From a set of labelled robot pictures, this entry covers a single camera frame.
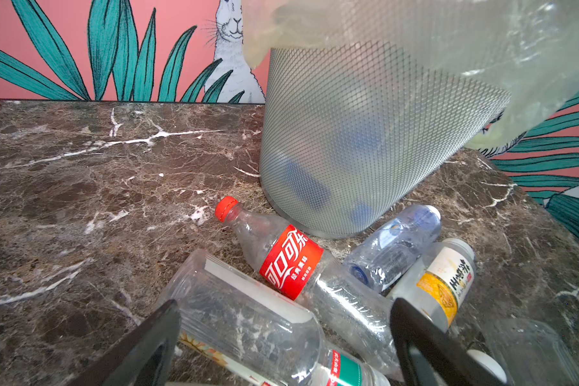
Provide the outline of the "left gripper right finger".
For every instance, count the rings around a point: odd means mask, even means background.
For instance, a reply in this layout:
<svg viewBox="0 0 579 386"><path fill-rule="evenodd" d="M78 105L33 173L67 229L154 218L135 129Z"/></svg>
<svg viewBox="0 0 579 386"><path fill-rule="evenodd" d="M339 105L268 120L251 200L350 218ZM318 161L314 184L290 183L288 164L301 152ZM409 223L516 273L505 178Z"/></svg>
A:
<svg viewBox="0 0 579 386"><path fill-rule="evenodd" d="M393 302L390 329L407 385L503 384L405 299Z"/></svg>

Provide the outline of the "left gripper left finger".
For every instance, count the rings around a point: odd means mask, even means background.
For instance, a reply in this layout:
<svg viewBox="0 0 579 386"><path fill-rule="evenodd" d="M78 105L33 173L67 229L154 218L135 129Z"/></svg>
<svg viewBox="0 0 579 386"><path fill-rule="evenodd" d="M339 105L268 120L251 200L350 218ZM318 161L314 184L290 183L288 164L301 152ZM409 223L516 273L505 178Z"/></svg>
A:
<svg viewBox="0 0 579 386"><path fill-rule="evenodd" d="M180 318L177 302L164 302L69 384L164 385L175 355Z"/></svg>

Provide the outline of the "red white label water bottle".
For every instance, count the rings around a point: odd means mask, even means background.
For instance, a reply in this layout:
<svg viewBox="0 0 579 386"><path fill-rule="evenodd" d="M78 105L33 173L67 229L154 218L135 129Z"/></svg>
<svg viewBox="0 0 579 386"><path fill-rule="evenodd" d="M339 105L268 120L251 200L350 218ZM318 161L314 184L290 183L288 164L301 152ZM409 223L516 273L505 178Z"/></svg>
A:
<svg viewBox="0 0 579 386"><path fill-rule="evenodd" d="M579 366L548 324L498 319L482 330L488 352L467 354L505 385L579 385Z"/></svg>

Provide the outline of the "blue label bottle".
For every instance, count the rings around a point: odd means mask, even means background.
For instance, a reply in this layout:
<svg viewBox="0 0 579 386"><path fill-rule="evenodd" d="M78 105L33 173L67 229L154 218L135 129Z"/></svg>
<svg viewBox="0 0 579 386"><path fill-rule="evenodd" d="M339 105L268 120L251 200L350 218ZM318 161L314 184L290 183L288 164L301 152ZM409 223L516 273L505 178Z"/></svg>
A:
<svg viewBox="0 0 579 386"><path fill-rule="evenodd" d="M331 199L330 189L297 161L288 159L284 162L281 179L286 193L297 202L297 206L319 212Z"/></svg>

